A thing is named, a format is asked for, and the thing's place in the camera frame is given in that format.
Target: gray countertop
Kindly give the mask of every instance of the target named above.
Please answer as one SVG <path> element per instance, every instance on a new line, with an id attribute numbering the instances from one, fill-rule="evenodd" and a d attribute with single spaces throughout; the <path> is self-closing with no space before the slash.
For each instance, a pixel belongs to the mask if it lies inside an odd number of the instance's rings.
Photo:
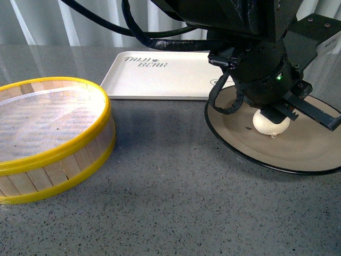
<path id="1" fill-rule="evenodd" d="M 101 84 L 121 51 L 0 45 L 0 85 L 44 76 Z M 316 59 L 313 95 L 341 109 L 341 58 Z M 0 255 L 341 255 L 341 173 L 285 174 L 219 142 L 203 101 L 112 101 L 117 143 L 60 195 L 0 205 Z"/>

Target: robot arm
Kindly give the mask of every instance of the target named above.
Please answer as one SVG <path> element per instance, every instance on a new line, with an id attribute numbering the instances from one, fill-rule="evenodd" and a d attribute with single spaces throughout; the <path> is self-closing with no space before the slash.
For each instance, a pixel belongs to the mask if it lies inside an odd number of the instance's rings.
<path id="1" fill-rule="evenodd" d="M 341 124 L 341 116 L 333 118 L 303 100 L 313 89 L 303 81 L 303 71 L 317 55 L 336 46 L 341 21 L 318 14 L 297 21 L 302 0 L 152 1 L 170 17 L 207 29 L 207 39 L 229 42 L 208 56 L 224 73 L 209 96 L 216 111 L 233 113 L 243 99 L 276 124 L 286 117 L 295 120 L 294 109 L 331 131 Z M 214 102 L 229 75 L 237 98 L 233 106 L 221 109 Z"/>

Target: white tray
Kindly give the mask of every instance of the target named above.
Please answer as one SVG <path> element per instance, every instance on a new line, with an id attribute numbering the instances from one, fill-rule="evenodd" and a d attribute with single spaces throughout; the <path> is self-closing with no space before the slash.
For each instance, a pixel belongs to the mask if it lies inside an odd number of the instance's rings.
<path id="1" fill-rule="evenodd" d="M 101 86 L 110 99 L 207 100 L 222 75 L 208 53 L 122 52 Z M 225 87 L 234 85 L 231 78 Z"/>

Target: beige plate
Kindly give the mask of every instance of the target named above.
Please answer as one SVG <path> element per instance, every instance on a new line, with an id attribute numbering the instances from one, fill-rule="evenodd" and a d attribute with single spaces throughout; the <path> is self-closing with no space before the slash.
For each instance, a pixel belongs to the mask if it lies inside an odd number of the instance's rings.
<path id="1" fill-rule="evenodd" d="M 235 87 L 223 89 L 216 105 L 226 108 L 236 97 Z M 339 112 L 326 103 L 308 96 L 307 102 L 331 116 Z M 299 113 L 289 128 L 272 138 L 256 131 L 252 119 L 256 108 L 245 102 L 232 115 L 223 115 L 206 104 L 205 118 L 212 132 L 226 146 L 248 160 L 275 170 L 298 174 L 329 174 L 341 170 L 341 127 L 331 132 Z"/>

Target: white mesh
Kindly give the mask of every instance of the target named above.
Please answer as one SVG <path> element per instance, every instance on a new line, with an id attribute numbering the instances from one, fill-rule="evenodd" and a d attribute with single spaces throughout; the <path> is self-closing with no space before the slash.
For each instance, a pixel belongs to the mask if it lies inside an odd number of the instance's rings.
<path id="1" fill-rule="evenodd" d="M 99 91 L 81 87 L 0 102 L 0 162 L 36 155 L 73 139 L 99 118 L 104 107 Z"/>

